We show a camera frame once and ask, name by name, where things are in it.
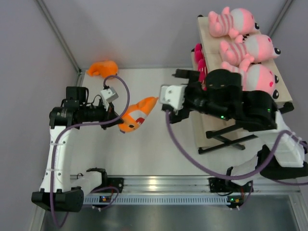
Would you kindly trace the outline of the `small pink striped plush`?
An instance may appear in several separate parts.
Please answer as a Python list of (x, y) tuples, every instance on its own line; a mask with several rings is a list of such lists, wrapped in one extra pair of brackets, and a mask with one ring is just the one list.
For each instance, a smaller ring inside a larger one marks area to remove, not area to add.
[(273, 99), (278, 99), (279, 92), (276, 89), (276, 84), (279, 82), (279, 78), (266, 66), (251, 64), (249, 59), (244, 59), (239, 67), (223, 61), (221, 68), (240, 74), (244, 91), (261, 90), (267, 92)]

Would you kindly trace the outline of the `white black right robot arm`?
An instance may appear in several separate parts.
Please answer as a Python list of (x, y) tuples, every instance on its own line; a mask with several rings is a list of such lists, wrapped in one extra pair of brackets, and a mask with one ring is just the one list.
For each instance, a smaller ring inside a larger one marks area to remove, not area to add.
[(263, 146), (249, 161), (219, 174), (195, 161), (171, 132), (171, 139), (188, 161), (203, 172), (223, 179), (230, 191), (236, 191), (257, 176), (283, 184), (307, 176), (308, 145), (285, 124), (270, 94), (244, 90), (241, 75), (226, 69), (211, 71), (206, 76), (205, 88), (196, 80), (196, 74), (196, 71), (178, 69), (175, 76), (188, 79), (188, 83), (161, 86), (159, 100), (166, 113), (167, 126), (196, 111), (225, 121), (233, 119), (234, 130), (250, 132), (250, 137), (259, 138)]

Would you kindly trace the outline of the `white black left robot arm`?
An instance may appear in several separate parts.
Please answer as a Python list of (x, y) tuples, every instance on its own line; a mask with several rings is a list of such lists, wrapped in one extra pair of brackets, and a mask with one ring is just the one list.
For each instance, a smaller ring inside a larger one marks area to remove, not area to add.
[(123, 123), (114, 110), (112, 100), (118, 98), (116, 91), (104, 87), (99, 103), (88, 103), (86, 87), (67, 87), (66, 98), (49, 114), (50, 150), (45, 175), (37, 192), (32, 193), (34, 204), (48, 211), (79, 212), (84, 197), (92, 190), (104, 192), (109, 186), (106, 170), (90, 168), (75, 181), (71, 181), (73, 142), (82, 124), (99, 123), (109, 127)]

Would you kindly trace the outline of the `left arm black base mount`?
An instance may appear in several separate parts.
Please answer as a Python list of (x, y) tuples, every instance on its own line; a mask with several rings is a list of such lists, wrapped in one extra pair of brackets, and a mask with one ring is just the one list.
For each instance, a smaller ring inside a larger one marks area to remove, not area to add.
[(107, 177), (103, 179), (101, 185), (95, 187), (91, 192), (94, 193), (115, 193), (115, 189), (111, 189), (111, 187), (117, 188), (119, 193), (122, 193), (124, 187), (124, 178), (121, 177)]

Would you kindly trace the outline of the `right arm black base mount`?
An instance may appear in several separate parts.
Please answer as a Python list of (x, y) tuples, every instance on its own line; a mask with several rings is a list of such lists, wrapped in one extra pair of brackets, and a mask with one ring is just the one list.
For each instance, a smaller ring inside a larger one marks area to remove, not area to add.
[(230, 180), (220, 178), (209, 178), (209, 188), (211, 193), (235, 193), (238, 192), (238, 186)]

